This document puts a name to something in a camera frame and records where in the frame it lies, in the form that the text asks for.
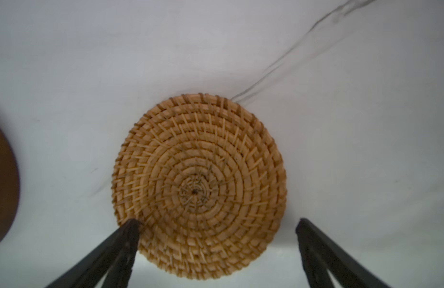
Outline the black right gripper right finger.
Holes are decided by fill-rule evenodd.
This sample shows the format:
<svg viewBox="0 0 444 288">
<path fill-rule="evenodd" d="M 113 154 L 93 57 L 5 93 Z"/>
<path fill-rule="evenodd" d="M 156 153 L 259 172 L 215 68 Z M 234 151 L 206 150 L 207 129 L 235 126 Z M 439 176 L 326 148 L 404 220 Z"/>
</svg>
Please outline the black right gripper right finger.
<svg viewBox="0 0 444 288">
<path fill-rule="evenodd" d="M 309 219 L 301 218 L 295 233 L 311 288 L 333 288 L 330 276 L 344 288 L 389 288 Z"/>
</svg>

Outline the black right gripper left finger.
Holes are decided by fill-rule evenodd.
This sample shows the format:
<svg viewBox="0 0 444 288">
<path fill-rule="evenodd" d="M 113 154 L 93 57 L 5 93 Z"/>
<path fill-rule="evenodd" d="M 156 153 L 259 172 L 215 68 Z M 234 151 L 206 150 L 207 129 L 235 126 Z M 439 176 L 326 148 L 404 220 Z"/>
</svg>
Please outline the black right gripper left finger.
<svg viewBox="0 0 444 288">
<path fill-rule="evenodd" d="M 104 288 L 126 288 L 136 258 L 140 233 L 136 219 L 127 220 L 99 246 L 49 288 L 94 288 L 103 280 Z"/>
</svg>

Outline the round woven rattan coaster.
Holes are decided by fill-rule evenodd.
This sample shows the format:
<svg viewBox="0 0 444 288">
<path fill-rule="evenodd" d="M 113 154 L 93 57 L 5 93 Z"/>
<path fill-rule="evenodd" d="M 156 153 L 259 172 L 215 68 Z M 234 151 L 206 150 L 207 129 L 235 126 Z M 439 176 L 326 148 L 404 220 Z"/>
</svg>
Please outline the round woven rattan coaster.
<svg viewBox="0 0 444 288">
<path fill-rule="evenodd" d="M 274 138 L 227 98 L 183 94 L 131 128 L 111 182 L 118 224 L 139 222 L 138 251 L 192 280 L 242 270 L 273 241 L 286 211 L 286 170 Z"/>
</svg>

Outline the ridged brown wooden coaster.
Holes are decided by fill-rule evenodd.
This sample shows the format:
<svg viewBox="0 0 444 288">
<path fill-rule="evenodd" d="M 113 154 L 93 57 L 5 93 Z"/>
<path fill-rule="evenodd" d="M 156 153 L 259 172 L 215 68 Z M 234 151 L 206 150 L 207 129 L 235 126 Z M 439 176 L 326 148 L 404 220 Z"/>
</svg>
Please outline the ridged brown wooden coaster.
<svg viewBox="0 0 444 288">
<path fill-rule="evenodd" d="M 0 129 L 0 243 L 14 223 L 20 200 L 20 175 L 14 151 Z"/>
</svg>

